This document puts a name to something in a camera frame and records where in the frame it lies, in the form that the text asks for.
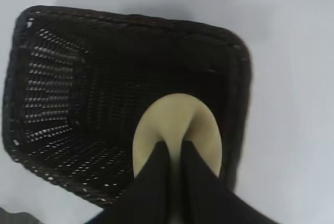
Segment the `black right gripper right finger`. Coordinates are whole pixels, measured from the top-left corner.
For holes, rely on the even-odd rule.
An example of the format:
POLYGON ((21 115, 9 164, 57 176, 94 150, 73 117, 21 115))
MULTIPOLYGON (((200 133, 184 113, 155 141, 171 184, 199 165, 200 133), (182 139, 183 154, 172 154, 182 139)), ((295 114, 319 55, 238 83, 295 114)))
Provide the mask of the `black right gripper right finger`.
POLYGON ((229 191, 189 141, 182 143, 181 168, 186 223, 275 223, 229 191))

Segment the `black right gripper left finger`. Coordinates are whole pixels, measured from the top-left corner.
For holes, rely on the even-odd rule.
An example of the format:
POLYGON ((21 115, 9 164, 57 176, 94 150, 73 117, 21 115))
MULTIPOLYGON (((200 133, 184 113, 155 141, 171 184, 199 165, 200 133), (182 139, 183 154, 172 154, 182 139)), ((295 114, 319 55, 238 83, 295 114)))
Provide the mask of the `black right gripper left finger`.
POLYGON ((166 143, 156 143, 124 195, 91 223, 168 223, 169 164, 166 143))

